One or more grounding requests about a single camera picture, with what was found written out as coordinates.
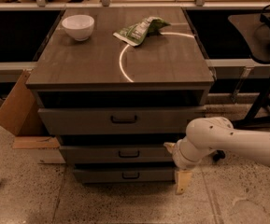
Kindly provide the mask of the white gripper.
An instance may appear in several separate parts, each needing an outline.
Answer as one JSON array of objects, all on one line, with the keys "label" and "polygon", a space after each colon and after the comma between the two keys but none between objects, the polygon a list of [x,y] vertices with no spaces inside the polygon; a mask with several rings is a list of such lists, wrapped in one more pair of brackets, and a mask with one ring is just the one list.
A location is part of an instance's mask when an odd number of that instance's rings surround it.
[{"label": "white gripper", "polygon": [[172,159],[177,168],[175,171],[176,194],[183,194],[192,178],[191,170],[198,165],[201,160],[213,153],[214,150],[209,147],[198,147],[187,137],[178,140],[176,143],[165,142],[163,146],[172,154]]}]

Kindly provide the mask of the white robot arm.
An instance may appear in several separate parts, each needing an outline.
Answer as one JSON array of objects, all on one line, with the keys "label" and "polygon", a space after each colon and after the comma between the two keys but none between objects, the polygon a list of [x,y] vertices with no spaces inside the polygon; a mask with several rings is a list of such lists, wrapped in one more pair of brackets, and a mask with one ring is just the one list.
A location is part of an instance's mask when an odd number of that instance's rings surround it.
[{"label": "white robot arm", "polygon": [[176,165],[178,195],[189,186],[192,169],[214,151],[229,150],[270,167],[270,132],[238,130],[224,117],[194,119],[187,125],[184,138],[163,145]]}]

